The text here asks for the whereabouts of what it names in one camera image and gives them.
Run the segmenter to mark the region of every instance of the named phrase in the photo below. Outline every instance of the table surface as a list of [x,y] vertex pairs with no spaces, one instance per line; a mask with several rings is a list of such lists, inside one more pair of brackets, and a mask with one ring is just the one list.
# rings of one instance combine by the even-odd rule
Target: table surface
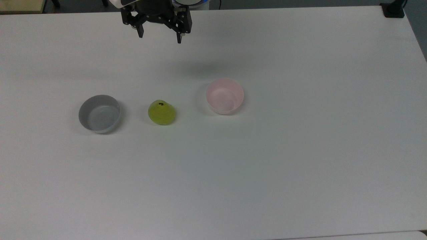
[[317,237],[316,240],[427,240],[427,236],[419,231],[394,232],[380,234],[361,234],[334,237]]
[[[0,16],[0,237],[267,240],[427,228],[427,64],[379,6]],[[245,90],[213,113],[209,82]],[[117,131],[78,121],[118,99]],[[151,102],[175,106],[158,126]]]
[[46,0],[0,0],[0,14],[41,13]]

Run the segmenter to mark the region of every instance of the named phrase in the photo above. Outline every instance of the bowl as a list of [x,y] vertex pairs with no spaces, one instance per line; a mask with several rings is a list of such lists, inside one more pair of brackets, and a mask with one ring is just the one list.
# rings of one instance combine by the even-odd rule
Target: bowl
[[232,79],[220,78],[208,85],[206,100],[211,109],[221,115],[234,112],[243,102],[242,86]]
[[86,100],[80,107],[79,121],[83,127],[104,134],[113,131],[120,119],[120,105],[108,95],[97,95]]

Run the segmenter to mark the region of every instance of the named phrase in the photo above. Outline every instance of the gray bowl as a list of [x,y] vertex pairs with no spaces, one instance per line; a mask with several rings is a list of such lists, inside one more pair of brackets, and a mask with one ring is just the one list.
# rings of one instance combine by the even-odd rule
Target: gray bowl
[[89,98],[80,107],[79,120],[83,127],[95,133],[113,131],[120,120],[120,105],[108,95],[97,95]]

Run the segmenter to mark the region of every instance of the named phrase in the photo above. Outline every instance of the floor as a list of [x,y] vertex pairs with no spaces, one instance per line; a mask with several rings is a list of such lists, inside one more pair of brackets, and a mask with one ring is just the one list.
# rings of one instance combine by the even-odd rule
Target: floor
[[[220,0],[211,0],[210,10],[218,9]],[[392,0],[221,0],[221,9],[260,9],[260,8],[295,8],[325,6],[378,6],[381,2]],[[101,0],[59,0],[61,8],[55,9],[52,1],[47,0],[47,13],[72,12],[118,12],[112,4],[102,5]],[[406,15],[418,39],[427,61],[427,0],[408,0]]]

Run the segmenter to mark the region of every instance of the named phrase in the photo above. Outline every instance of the pear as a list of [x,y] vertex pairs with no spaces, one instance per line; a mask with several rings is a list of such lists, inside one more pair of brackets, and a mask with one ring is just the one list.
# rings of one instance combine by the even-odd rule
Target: pear
[[175,109],[163,100],[156,100],[148,108],[148,116],[157,124],[167,125],[175,119]]

